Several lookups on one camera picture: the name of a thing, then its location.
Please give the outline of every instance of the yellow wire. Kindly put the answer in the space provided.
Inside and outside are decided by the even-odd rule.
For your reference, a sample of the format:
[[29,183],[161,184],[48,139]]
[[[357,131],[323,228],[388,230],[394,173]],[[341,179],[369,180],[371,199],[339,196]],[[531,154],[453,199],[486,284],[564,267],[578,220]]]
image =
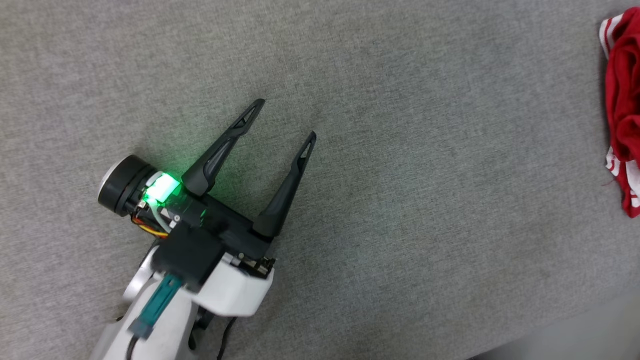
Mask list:
[[148,232],[149,234],[153,234],[153,235],[156,235],[156,236],[168,236],[169,235],[167,233],[162,233],[161,231],[155,231],[155,230],[150,229],[149,227],[144,226],[144,225],[138,225],[138,226],[140,227],[140,229]]

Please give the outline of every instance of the crumpled red fabric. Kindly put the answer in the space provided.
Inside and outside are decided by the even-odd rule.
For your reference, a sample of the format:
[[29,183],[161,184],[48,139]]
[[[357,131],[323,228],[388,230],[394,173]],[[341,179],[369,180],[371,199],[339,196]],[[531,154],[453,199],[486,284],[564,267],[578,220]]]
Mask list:
[[628,9],[612,31],[605,78],[611,147],[621,161],[640,158],[640,8]]

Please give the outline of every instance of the gray floor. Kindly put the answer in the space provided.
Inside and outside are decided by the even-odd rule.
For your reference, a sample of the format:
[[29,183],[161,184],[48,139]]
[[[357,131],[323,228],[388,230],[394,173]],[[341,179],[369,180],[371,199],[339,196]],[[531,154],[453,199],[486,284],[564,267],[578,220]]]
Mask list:
[[256,215],[318,141],[228,360],[464,359],[638,287],[597,39],[634,4],[0,0],[2,356],[88,357],[152,241],[102,175],[179,175],[258,97],[214,196]]
[[640,291],[538,329],[477,360],[638,360]]

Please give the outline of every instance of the glowing green led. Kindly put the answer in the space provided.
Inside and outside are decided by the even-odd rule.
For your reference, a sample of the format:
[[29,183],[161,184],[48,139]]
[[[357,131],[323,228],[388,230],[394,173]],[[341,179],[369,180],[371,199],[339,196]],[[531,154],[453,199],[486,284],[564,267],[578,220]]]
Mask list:
[[157,202],[164,202],[178,185],[180,185],[178,180],[172,178],[171,175],[167,173],[163,173],[147,188],[143,199],[145,201],[152,199]]

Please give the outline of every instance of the robotic arm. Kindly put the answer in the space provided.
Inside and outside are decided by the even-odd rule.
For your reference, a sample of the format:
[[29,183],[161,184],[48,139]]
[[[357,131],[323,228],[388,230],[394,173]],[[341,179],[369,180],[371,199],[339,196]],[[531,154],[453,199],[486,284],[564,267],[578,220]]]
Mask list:
[[273,282],[266,257],[291,207],[316,142],[311,132],[273,199],[254,222],[207,194],[239,137],[264,105],[256,100],[181,181],[135,155],[113,165],[98,202],[157,239],[129,283],[126,314],[109,324],[90,360],[195,360],[214,315],[253,315]]

